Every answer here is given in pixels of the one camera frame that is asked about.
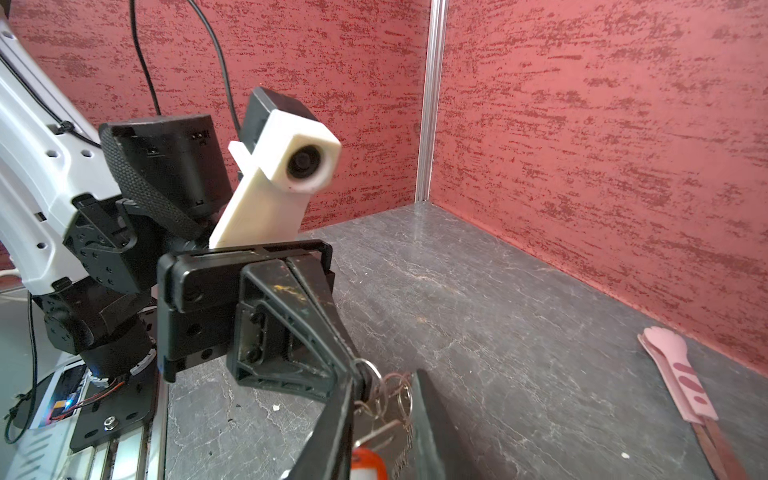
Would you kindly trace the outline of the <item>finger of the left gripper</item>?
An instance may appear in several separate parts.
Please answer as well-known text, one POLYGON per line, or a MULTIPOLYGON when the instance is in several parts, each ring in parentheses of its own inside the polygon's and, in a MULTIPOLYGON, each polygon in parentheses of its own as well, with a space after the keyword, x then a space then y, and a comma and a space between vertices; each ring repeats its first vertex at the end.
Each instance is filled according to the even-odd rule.
POLYGON ((336 308, 330 273, 311 254, 246 265, 240 272, 227 367, 237 384, 328 401, 352 382, 366 393, 360 357, 336 308))

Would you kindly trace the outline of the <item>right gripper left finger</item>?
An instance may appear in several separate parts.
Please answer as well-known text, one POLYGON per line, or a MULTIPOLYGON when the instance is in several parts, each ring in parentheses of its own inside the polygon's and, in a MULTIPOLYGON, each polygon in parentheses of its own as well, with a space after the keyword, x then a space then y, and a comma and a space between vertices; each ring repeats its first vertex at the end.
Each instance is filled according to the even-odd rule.
POLYGON ((337 384, 288 480, 350 478, 355 387, 351 377, 337 384))

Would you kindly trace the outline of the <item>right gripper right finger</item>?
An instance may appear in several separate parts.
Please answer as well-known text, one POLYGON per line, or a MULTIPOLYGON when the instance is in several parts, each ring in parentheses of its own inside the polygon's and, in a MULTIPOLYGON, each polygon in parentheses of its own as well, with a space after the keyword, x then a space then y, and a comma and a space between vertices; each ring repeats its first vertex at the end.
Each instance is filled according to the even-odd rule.
POLYGON ((479 479, 480 471, 461 443, 459 432, 425 370, 414 372, 412 388, 417 479, 479 479))

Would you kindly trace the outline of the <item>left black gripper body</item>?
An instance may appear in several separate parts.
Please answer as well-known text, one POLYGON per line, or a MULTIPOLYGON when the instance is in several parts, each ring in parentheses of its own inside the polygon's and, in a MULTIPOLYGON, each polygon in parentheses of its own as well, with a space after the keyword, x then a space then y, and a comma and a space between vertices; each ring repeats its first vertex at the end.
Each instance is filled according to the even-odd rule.
POLYGON ((166 253, 157 263, 158 368, 177 374, 228 352, 233 339, 241 270, 256 262, 311 254, 329 283, 333 247, 296 240, 245 247, 166 253))

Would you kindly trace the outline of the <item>red key tag key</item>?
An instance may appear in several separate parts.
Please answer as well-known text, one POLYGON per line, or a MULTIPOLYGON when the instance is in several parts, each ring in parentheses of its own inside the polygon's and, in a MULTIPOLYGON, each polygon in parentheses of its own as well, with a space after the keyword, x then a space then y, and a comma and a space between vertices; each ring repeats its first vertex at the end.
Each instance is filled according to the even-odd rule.
POLYGON ((388 480, 384 460, 374 451, 359 447, 352 451, 350 480, 388 480))

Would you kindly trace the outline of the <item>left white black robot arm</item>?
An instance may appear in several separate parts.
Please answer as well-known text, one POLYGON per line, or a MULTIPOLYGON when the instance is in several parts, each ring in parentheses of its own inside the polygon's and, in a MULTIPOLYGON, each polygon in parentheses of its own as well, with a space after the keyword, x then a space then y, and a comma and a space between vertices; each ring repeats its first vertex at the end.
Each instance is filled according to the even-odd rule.
POLYGON ((212 118, 92 126, 1 26, 1 241, 63 350, 117 377, 225 357, 242 384, 327 401, 365 378, 332 298, 332 249, 297 239, 339 139, 253 90, 227 151, 212 118))

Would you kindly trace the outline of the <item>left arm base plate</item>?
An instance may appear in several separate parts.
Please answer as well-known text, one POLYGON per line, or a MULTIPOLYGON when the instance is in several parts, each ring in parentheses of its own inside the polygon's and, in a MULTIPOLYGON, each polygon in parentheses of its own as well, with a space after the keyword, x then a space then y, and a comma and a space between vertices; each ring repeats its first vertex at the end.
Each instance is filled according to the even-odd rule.
POLYGON ((145 370, 114 393, 78 410, 69 449, 79 452, 148 425, 156 413, 158 373, 145 370))

